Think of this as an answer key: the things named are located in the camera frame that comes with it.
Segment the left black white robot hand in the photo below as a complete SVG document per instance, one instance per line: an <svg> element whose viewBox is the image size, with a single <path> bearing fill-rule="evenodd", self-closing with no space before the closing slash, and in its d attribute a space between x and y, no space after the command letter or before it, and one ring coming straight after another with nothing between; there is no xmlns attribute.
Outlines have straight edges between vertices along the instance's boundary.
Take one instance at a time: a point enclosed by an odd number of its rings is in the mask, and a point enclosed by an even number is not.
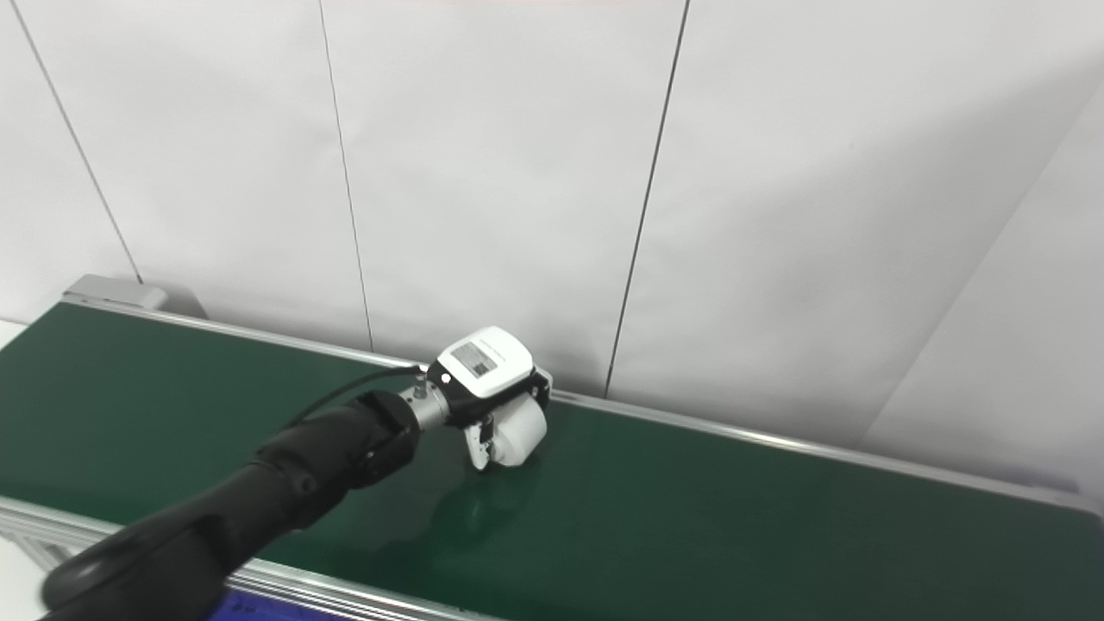
<svg viewBox="0 0 1104 621"><path fill-rule="evenodd" d="M461 430L474 467L521 467L548 433L553 379L498 326L452 343L426 370L421 430Z"/></svg>

